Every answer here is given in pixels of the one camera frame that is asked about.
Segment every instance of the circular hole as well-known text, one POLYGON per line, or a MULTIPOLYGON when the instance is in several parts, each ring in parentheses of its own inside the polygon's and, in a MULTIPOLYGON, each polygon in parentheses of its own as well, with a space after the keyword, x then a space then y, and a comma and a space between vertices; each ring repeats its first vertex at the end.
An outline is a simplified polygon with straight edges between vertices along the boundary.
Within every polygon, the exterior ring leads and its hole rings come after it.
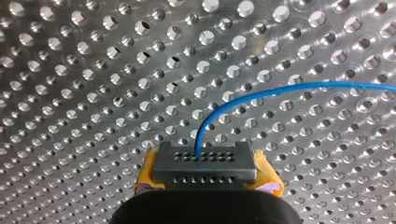
POLYGON ((334 8, 337 11, 343 11, 347 9, 350 5, 349 0, 337 0, 334 4, 334 8))
POLYGON ((388 4, 386 2, 380 2, 380 3, 378 3, 378 5, 375 6, 374 14, 376 16, 381 16, 381 15, 385 14, 385 12, 387 12, 387 10, 388 10, 388 4))
POLYGON ((354 69, 349 68, 338 76, 338 80, 350 80, 354 76, 356 76, 356 71, 354 69))
POLYGON ((386 74, 380 74, 376 76, 375 83, 381 84, 388 81, 388 76, 386 74))
POLYGON ((25 9, 24 7, 16 2, 11 2, 9 4, 9 11, 11 12, 12 15, 16 17, 22 17, 25 14, 25 9))
POLYGON ((336 36, 334 33, 328 33, 322 37, 321 43, 325 46, 330 45, 330 44, 334 43, 335 38, 336 38, 336 36))
POLYGON ((309 73, 312 74, 312 75, 318 75, 318 74, 322 73, 323 70, 324 70, 323 65, 320 64, 320 63, 318 63, 318 64, 315 64, 315 65, 309 70, 309 73))
POLYGON ((103 26, 105 26, 107 30, 114 30, 117 27, 117 24, 118 22, 116 18, 112 16, 105 16, 103 18, 103 26))
POLYGON ((375 99, 364 99, 357 105, 357 110, 361 113, 367 113, 371 111, 376 105, 375 99))
POLYGON ((149 24, 146 21, 138 21, 134 25, 134 30, 140 35, 148 35, 149 29, 149 24))
POLYGON ((171 40, 179 40, 181 38, 181 29, 177 26, 171 26, 166 33, 171 40))
POLYGON ((291 61, 286 59, 286 60, 282 60, 276 68, 280 71, 283 71, 289 69, 290 67, 291 67, 291 61))
POLYGON ((72 13, 72 22, 75 25, 82 25, 84 24, 86 21, 86 18, 84 16, 84 14, 82 14, 80 11, 74 11, 72 13))
POLYGON ((53 13, 50 7, 42 7, 40 8, 40 16, 44 21, 54 21, 55 14, 53 13))
POLYGON ((344 101, 344 97, 342 95, 335 95, 330 99, 329 104, 332 106, 338 106, 341 103, 343 103, 343 101, 344 101))
POLYGON ((290 39, 297 39, 301 36, 301 29, 298 27, 291 28, 289 31, 290 39))
POLYGON ((358 42, 358 49, 359 50, 364 50, 370 47, 370 39, 368 38, 363 38, 361 40, 359 40, 358 42))

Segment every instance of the black object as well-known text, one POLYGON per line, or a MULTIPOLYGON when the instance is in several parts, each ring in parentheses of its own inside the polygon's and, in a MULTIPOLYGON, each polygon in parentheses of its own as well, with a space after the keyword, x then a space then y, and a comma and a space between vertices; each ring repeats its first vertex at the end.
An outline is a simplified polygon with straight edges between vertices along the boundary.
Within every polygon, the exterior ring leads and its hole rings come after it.
POLYGON ((206 147, 201 157, 193 147, 160 144, 153 177, 166 189, 243 189, 256 180, 256 166, 247 142, 234 147, 206 147))
POLYGON ((124 203, 110 224, 301 224, 293 208, 257 190, 159 190, 124 203))

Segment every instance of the blue cable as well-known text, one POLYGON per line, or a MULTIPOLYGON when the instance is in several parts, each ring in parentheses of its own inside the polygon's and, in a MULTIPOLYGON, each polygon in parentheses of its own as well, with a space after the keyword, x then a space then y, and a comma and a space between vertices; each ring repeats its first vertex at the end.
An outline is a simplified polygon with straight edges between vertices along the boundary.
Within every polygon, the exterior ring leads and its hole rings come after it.
POLYGON ((211 124, 219 115, 223 114, 227 110, 231 109, 235 105, 241 105, 254 99, 259 99, 266 96, 279 95, 291 91, 302 91, 307 89, 315 88, 356 88, 363 90, 376 90, 376 91, 396 91, 396 86, 384 85, 384 84, 373 84, 373 83, 360 83, 360 82, 306 82, 303 84, 278 87, 272 90, 259 91, 250 95, 242 96, 235 100, 228 102, 225 105, 220 106, 218 109, 213 111, 201 124, 198 134, 195 139, 195 157, 200 157, 202 151, 202 144, 204 142, 204 136, 207 125, 211 124))

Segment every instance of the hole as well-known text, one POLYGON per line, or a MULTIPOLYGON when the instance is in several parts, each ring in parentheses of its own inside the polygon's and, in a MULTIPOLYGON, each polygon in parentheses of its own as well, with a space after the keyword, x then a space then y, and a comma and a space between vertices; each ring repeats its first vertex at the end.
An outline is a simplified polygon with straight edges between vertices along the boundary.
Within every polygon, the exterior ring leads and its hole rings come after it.
POLYGON ((40 16, 44 21, 55 21, 55 14, 50 7, 40 8, 40 16))
POLYGON ((9 4, 9 11, 11 12, 12 15, 16 17, 22 17, 25 14, 25 9, 24 7, 16 2, 11 2, 9 4))
POLYGON ((323 70, 324 70, 323 65, 320 64, 320 63, 318 63, 318 64, 315 64, 315 65, 309 70, 309 73, 310 73, 311 75, 316 76, 316 75, 322 73, 323 70))
POLYGON ((309 114, 312 116, 317 116, 323 112, 323 108, 320 105, 312 105, 309 108, 309 114))
POLYGON ((26 47, 30 47, 34 44, 33 38, 28 34, 21 34, 19 38, 21 43, 26 47))
POLYGON ((396 34, 396 21, 387 22, 381 27, 379 32, 384 38, 392 37, 396 34))
POLYGON ((119 4, 119 13, 123 16, 129 15, 132 12, 132 8, 128 3, 120 3, 119 4))
POLYGON ((138 52, 136 55, 136 59, 141 64, 146 64, 151 62, 151 56, 146 52, 138 52))
POLYGON ((349 0, 337 0, 334 4, 334 8, 337 11, 344 11, 350 5, 349 0))
POLYGON ((293 109, 293 102, 290 100, 283 101, 280 103, 279 108, 283 111, 289 111, 293 109))
POLYGON ((328 46, 328 45, 334 43, 335 39, 336 39, 336 36, 334 33, 328 33, 322 37, 321 43, 325 46, 328 46))
POLYGON ((239 128, 233 128, 233 129, 231 129, 231 133, 232 134, 240 134, 241 130, 239 128))
POLYGON ((219 0, 204 0, 202 2, 202 7, 207 12, 214 12, 219 7, 219 0))
POLYGON ((120 57, 120 50, 114 47, 110 47, 107 49, 107 56, 110 59, 118 59, 120 57))
POLYGON ((234 49, 240 50, 243 49, 247 45, 247 43, 247 39, 244 36, 238 35, 233 38, 233 42, 231 45, 234 49))
POLYGON ((214 177, 214 176, 211 176, 210 178, 209 178, 209 182, 211 183, 211 184, 214 184, 215 182, 216 182, 216 178, 214 177))
POLYGON ((177 26, 171 26, 166 33, 171 40, 179 40, 181 38, 181 29, 177 26))
POLYGON ((386 74, 380 74, 378 76, 376 76, 374 83, 385 83, 388 81, 388 76, 386 74))
POLYGON ((352 68, 349 68, 342 74, 338 75, 337 80, 350 80, 354 76, 356 76, 356 71, 352 68))
POLYGON ((380 2, 374 8, 374 15, 381 16, 384 15, 388 10, 388 4, 386 2, 380 2))
POLYGON ((273 17, 275 21, 282 22, 288 19, 290 11, 288 7, 280 6, 274 10, 273 17))
POLYGON ((146 21, 138 21, 134 25, 134 30, 140 35, 148 35, 149 29, 149 24, 146 21))
POLYGON ((295 115, 295 116, 293 116, 293 117, 291 118, 291 122, 293 122, 293 123, 299 123, 299 122, 301 122, 301 121, 303 121, 303 117, 300 116, 300 115, 295 115))
POLYGON ((376 106, 376 99, 374 98, 365 98, 362 101, 358 102, 356 105, 356 109, 361 113, 367 113, 374 109, 376 106))
POLYGON ((105 26, 107 30, 114 30, 118 24, 116 18, 112 16, 105 16, 103 18, 103 26, 105 26))
POLYGON ((58 38, 51 37, 49 39, 49 48, 52 50, 61 50, 63 47, 61 41, 58 38))
POLYGON ((301 29, 298 27, 291 28, 288 33, 289 39, 297 39, 301 36, 301 29))
POLYGON ((357 48, 358 48, 358 50, 365 50, 370 47, 370 44, 371 44, 370 39, 363 38, 363 39, 359 40, 357 48))
POLYGON ((314 141, 312 141, 311 144, 312 144, 313 147, 320 147, 320 145, 321 145, 319 140, 314 140, 314 141))
POLYGON ((287 70, 291 67, 291 61, 290 60, 282 60, 279 65, 276 67, 280 71, 287 70))
POLYGON ((256 24, 254 24, 254 26, 253 26, 253 33, 255 35, 263 35, 266 30, 267 30, 267 27, 262 22, 258 22, 256 24))
POLYGON ((75 25, 80 26, 80 25, 84 24, 85 21, 86 21, 86 19, 85 19, 84 14, 82 14, 82 12, 80 12, 80 11, 74 11, 74 12, 72 13, 72 22, 73 22, 75 25))

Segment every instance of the perforated metal sheet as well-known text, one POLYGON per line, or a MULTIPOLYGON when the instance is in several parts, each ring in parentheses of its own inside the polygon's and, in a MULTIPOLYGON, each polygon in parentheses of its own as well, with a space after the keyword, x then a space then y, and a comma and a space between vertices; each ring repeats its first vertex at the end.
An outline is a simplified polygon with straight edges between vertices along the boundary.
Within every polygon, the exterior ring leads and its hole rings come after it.
MULTIPOLYGON (((396 84, 395 1, 0 3, 0 221, 106 223, 145 150, 205 116, 318 80, 396 84)), ((223 115, 263 148, 305 223, 396 223, 395 95, 312 90, 223 115)))

